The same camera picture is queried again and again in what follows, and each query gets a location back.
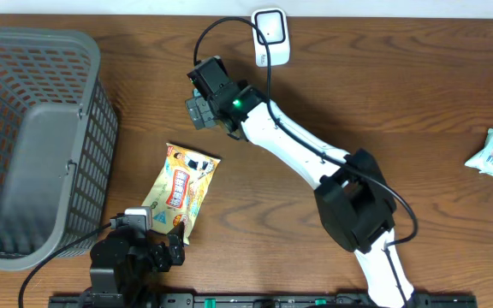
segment laundry basket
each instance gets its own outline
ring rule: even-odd
[[[0,28],[0,270],[34,266],[100,223],[117,119],[99,65],[83,33]]]

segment black cable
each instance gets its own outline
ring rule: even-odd
[[[106,228],[109,228],[111,226],[111,223],[106,223],[105,225],[103,225],[102,227],[100,228],[97,228],[96,230],[94,231],[91,231],[89,232],[88,234],[85,234],[83,237],[80,237],[79,239],[77,240],[74,240],[73,242],[67,244],[66,246],[58,249],[57,251],[53,252],[51,255],[49,255],[49,257],[45,258],[43,261],[41,261],[36,267],[35,269],[32,270],[32,272],[30,272],[30,274],[26,277],[26,280],[24,280],[24,282],[22,283],[22,287],[21,287],[21,290],[20,292],[18,292],[18,307],[19,308],[24,308],[24,292],[26,292],[26,287],[27,287],[27,284],[32,280],[33,276],[39,271],[41,270],[42,267],[44,267],[47,263],[49,263],[49,261],[51,261],[54,257],[58,256],[59,254],[67,251],[70,247],[72,246],[75,246],[79,243],[81,243],[83,240],[86,240],[88,238],[90,238],[91,236],[93,235],[96,235],[96,234],[99,234],[100,232],[102,232],[104,229]]]
[[[383,252],[385,252],[385,256],[387,257],[387,261],[389,262],[389,266],[391,267],[391,271],[393,272],[393,277],[395,278],[395,281],[397,282],[397,287],[400,290],[402,301],[404,301],[404,306],[405,306],[405,308],[408,308],[407,297],[405,296],[404,291],[402,291],[401,280],[399,279],[399,276],[397,275],[397,270],[395,269],[395,265],[393,264],[393,260],[391,259],[391,252],[389,251],[389,247],[386,246],[383,249]]]
[[[256,31],[256,34],[264,42],[265,53],[267,54],[267,90],[266,90],[267,91],[267,94],[266,94],[266,96],[267,96],[267,110],[268,110],[268,113],[270,114],[271,120],[273,120],[275,122],[275,124],[286,135],[288,135],[292,140],[294,140],[298,144],[304,146],[307,150],[311,151],[313,154],[321,157],[321,159],[323,159],[324,161],[327,161],[329,163],[333,163],[336,166],[339,166],[340,168],[344,168],[346,171],[352,173],[353,175],[357,175],[358,177],[363,178],[366,181],[372,182],[372,183],[380,186],[381,188],[385,189],[395,199],[397,199],[399,201],[399,203],[402,205],[402,207],[404,207],[404,209],[407,211],[408,215],[412,219],[413,230],[410,233],[410,235],[408,235],[405,238],[402,238],[402,239],[399,239],[399,240],[393,240],[393,241],[391,241],[389,243],[386,243],[385,244],[385,247],[384,247],[384,251],[386,252],[386,254],[387,253],[390,253],[389,252],[389,247],[395,246],[395,245],[399,245],[399,244],[407,243],[408,241],[410,241],[414,237],[416,237],[416,235],[418,234],[418,219],[416,218],[416,215],[414,214],[414,212],[413,212],[412,208],[410,207],[410,205],[408,204],[408,202],[403,197],[401,197],[401,195],[399,195],[395,190],[393,190],[391,187],[387,186],[386,184],[382,183],[381,181],[378,181],[378,180],[374,179],[372,176],[370,176],[370,175],[368,175],[368,174],[366,174],[366,173],[364,173],[364,172],[356,169],[353,166],[350,166],[350,165],[347,165],[345,163],[342,163],[342,162],[338,161],[337,159],[334,159],[333,157],[329,157],[328,155],[326,155],[326,153],[324,151],[320,151],[317,148],[315,148],[314,146],[308,144],[303,139],[301,139],[300,137],[298,137],[296,134],[290,132],[281,123],[281,119],[280,118],[277,118],[275,116],[275,114],[273,113],[273,109],[271,108],[271,99],[270,99],[270,97],[271,97],[271,90],[270,90],[271,89],[271,54],[270,54],[270,46],[267,43],[267,40],[265,39],[264,33],[262,33],[262,31],[255,24],[253,24],[252,22],[250,22],[250,21],[248,21],[248,20],[246,20],[244,18],[240,18],[240,17],[224,17],[222,19],[219,19],[219,20],[213,22],[210,26],[208,26],[201,33],[201,35],[199,36],[199,38],[197,40],[197,43],[195,43],[195,48],[193,50],[193,65],[196,66],[197,64],[199,64],[199,61],[197,60],[197,54],[199,52],[199,46],[201,44],[201,41],[203,40],[203,38],[205,37],[205,35],[212,28],[214,28],[215,26],[217,26],[217,25],[219,25],[219,24],[221,24],[221,23],[223,23],[225,21],[239,21],[239,22],[242,22],[242,23],[247,24],[248,26],[252,27]],[[391,260],[390,257],[388,257],[388,261],[389,261],[389,265],[391,266],[391,270],[393,271],[395,280],[397,282],[397,287],[399,288],[399,291],[401,293],[401,297],[402,297],[402,299],[405,302],[405,307],[407,307],[406,296],[405,296],[405,294],[404,294],[404,292],[402,290],[401,283],[399,282],[399,278],[398,278],[398,276],[396,274],[396,270],[395,270],[395,266],[393,265],[393,261]]]

